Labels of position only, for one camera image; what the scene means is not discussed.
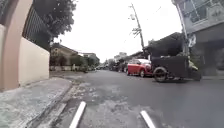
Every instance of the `house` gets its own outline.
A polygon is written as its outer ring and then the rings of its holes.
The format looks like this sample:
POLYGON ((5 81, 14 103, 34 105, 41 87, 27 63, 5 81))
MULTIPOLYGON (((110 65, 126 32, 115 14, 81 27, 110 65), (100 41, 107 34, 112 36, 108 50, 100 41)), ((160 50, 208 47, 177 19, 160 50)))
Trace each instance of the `house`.
POLYGON ((63 46, 59 43, 54 43, 50 48, 50 55, 52 57, 54 57, 54 56, 64 56, 65 59, 66 59, 66 62, 63 66, 71 66, 70 56, 71 55, 78 55, 78 52, 73 50, 73 49, 70 49, 66 46, 63 46))
POLYGON ((172 0, 194 56, 200 57, 204 75, 218 75, 224 51, 223 0, 172 0))

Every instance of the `street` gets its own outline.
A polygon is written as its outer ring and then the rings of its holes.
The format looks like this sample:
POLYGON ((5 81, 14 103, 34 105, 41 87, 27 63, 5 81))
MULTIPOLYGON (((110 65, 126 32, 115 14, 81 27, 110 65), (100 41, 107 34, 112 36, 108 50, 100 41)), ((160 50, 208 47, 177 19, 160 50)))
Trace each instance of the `street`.
POLYGON ((156 83, 153 78, 103 70, 81 79, 53 127, 68 128, 80 101, 87 102, 80 128, 146 128, 141 110, 165 128, 224 126, 222 80, 156 83))

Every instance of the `car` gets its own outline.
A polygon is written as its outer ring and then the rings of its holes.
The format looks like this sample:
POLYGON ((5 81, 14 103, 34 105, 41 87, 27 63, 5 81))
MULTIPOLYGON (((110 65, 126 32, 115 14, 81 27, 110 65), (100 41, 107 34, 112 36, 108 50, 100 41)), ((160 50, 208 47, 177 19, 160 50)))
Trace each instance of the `car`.
POLYGON ((133 59, 127 64, 127 75, 139 75, 141 77, 152 76, 151 61, 147 59, 133 59))

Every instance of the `beige wall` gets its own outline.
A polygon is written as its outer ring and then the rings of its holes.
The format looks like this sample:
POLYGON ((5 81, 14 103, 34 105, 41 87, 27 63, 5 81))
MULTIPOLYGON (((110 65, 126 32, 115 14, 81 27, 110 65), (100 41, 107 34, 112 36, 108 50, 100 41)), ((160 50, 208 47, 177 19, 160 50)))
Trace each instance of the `beige wall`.
POLYGON ((0 64, 2 61, 2 45, 4 41, 4 36, 5 36, 5 27, 0 24, 0 64))
POLYGON ((19 84, 25 85, 49 78, 49 52, 21 39, 19 54, 19 84))

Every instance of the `roof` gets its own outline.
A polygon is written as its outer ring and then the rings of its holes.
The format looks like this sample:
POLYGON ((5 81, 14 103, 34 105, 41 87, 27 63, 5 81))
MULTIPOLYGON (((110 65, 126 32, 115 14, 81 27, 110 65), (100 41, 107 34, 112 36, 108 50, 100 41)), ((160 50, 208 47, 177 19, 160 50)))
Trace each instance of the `roof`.
POLYGON ((68 48, 68 47, 66 47, 66 46, 64 46, 64 45, 61 45, 61 44, 59 44, 59 43, 54 43, 52 46, 51 46, 51 48, 63 48, 63 49, 65 49, 65 50, 67 50, 67 51, 70 51, 70 52, 72 52, 72 53, 78 53, 77 51, 75 51, 75 50, 73 50, 73 49, 71 49, 71 48, 68 48))

